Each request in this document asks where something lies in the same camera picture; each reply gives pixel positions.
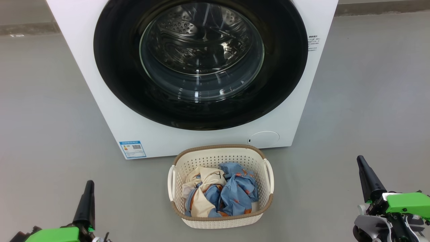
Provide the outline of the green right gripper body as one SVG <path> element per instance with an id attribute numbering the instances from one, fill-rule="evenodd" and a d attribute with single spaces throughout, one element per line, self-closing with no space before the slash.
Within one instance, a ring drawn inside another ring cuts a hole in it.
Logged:
<path id="1" fill-rule="evenodd" d="M 372 202 L 368 202 L 367 215 L 382 216 L 387 214 L 412 214 L 424 221 L 430 218 L 430 198 L 421 192 L 381 193 Z"/>

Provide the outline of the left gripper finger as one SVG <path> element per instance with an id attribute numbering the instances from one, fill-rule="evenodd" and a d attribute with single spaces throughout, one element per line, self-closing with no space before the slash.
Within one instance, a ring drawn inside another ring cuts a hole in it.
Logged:
<path id="1" fill-rule="evenodd" d="M 95 184 L 88 180 L 80 198 L 73 224 L 81 225 L 87 231 L 95 230 Z"/>

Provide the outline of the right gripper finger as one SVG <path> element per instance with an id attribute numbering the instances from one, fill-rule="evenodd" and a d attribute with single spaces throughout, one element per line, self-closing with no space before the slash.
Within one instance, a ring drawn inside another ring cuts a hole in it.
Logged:
<path id="1" fill-rule="evenodd" d="M 364 202 L 377 202 L 387 190 L 362 155 L 357 156 L 357 164 Z"/>

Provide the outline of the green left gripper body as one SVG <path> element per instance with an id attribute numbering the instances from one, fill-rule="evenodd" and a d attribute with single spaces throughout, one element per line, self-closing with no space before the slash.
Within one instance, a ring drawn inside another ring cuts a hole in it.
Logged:
<path id="1" fill-rule="evenodd" d="M 34 226 L 30 233 L 21 231 L 10 240 L 11 242 L 101 242 L 101 237 L 93 234 L 93 229 L 83 227 L 62 226 L 60 228 L 42 229 Z"/>

